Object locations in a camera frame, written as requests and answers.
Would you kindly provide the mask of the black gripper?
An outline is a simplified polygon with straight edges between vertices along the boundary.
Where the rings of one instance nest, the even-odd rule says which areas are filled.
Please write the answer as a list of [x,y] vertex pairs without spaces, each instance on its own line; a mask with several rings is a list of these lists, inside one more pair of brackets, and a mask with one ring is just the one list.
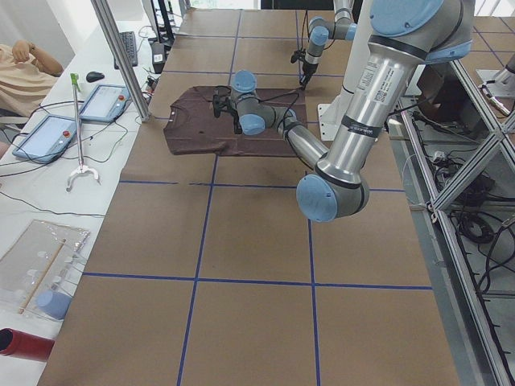
[[239,122],[239,116],[235,115],[233,117],[233,132],[235,134],[243,134],[243,130],[241,128],[241,124]]
[[305,90],[312,76],[316,73],[318,64],[311,64],[307,61],[303,62],[303,74],[299,78],[299,87]]

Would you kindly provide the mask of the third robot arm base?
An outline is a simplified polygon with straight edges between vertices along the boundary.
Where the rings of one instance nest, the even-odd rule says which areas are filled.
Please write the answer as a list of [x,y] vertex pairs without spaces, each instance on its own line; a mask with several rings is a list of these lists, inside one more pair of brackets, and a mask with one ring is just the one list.
[[514,55],[501,70],[477,69],[476,73],[481,80],[478,89],[492,107],[508,117],[513,108],[506,107],[502,100],[514,101]]

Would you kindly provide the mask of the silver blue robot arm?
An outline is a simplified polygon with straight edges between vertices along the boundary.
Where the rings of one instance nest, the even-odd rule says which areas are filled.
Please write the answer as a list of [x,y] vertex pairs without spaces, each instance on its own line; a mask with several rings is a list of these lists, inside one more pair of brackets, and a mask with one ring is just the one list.
[[309,45],[300,58],[310,77],[329,39],[350,39],[358,47],[359,28],[371,26],[368,58],[331,147],[305,128],[291,109],[260,101],[252,72],[235,75],[229,97],[244,134],[276,130],[313,169],[299,181],[296,199],[301,212],[316,222],[352,216],[367,204],[369,187],[361,169],[417,66],[460,59],[472,47],[473,1],[373,1],[361,7],[356,25],[349,23],[345,4],[335,3],[332,25],[312,19]]
[[294,52],[290,61],[302,63],[302,75],[299,79],[301,89],[305,89],[308,82],[319,66],[320,58],[329,40],[353,40],[357,24],[353,21],[352,7],[354,1],[334,1],[335,17],[333,21],[321,17],[313,18],[307,24],[307,47],[301,47]]

